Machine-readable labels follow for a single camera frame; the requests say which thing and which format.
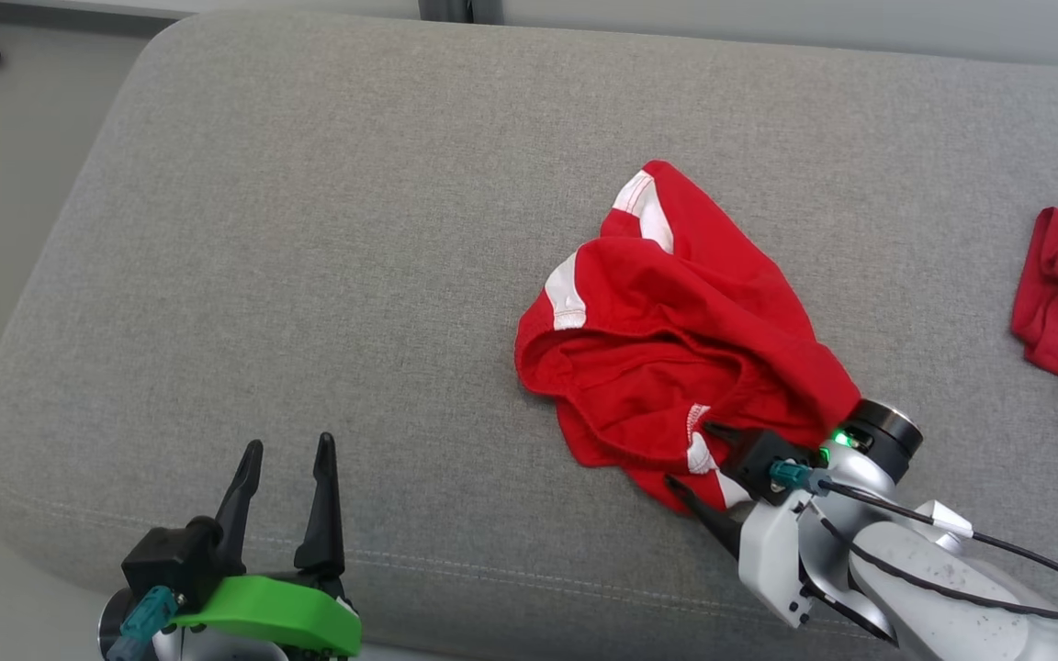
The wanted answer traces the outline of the red shorts with white stripe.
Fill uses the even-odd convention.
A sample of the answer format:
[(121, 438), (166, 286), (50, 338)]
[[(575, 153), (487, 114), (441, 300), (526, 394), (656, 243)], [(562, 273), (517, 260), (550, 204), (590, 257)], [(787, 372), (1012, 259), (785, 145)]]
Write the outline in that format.
[(708, 424), (815, 449), (861, 397), (780, 267), (659, 160), (550, 273), (513, 350), (522, 385), (554, 401), (580, 465), (621, 469), (679, 513), (665, 476), (714, 510), (748, 499)]

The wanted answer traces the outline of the grey post with two cylinders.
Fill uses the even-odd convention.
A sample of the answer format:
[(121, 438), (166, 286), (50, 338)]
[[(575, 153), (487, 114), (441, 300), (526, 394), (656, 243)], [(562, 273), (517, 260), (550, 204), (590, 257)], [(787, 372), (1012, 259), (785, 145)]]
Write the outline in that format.
[(416, 0), (420, 19), (446, 24), (504, 25), (501, 0)]

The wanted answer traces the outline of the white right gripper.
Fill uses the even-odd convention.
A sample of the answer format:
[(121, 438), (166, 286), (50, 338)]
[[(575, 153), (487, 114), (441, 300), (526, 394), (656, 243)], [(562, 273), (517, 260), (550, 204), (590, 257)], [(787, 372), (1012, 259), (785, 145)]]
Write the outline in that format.
[[(703, 435), (730, 453), (744, 449), (750, 432), (703, 422)], [(778, 620), (798, 629), (809, 621), (817, 602), (817, 586), (799, 556), (799, 519), (814, 495), (790, 494), (782, 504), (753, 503), (746, 521), (714, 510), (675, 476), (664, 476), (665, 486), (732, 559), (737, 561), (738, 580)]]

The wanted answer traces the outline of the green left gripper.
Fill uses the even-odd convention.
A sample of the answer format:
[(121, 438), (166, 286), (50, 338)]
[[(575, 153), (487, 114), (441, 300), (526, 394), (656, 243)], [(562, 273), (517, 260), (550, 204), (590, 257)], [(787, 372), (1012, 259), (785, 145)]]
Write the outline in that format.
[(247, 444), (214, 516), (219, 526), (214, 552), (218, 569), (224, 577), (239, 576), (220, 581), (206, 605), (178, 612), (171, 624), (182, 629), (202, 626), (331, 658), (354, 657), (364, 642), (364, 626), (340, 580), (345, 557), (334, 435), (320, 435), (312, 466), (314, 495), (305, 537), (293, 559), (303, 575), (245, 575), (242, 552), (262, 456), (261, 440)]

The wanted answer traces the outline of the grey fabric sofa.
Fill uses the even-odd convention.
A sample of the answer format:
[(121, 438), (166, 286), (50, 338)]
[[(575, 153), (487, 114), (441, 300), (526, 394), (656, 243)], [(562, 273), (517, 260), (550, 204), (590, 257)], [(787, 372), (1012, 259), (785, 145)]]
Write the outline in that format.
[(261, 439), (247, 565), (287, 569), (332, 432), (375, 643), (897, 661), (777, 621), (518, 384), (518, 318), (652, 159), (924, 432), (902, 499), (1058, 561), (1058, 377), (1008, 331), (1058, 66), (315, 11), (185, 18), (131, 68), (0, 341), (0, 539), (106, 599)]

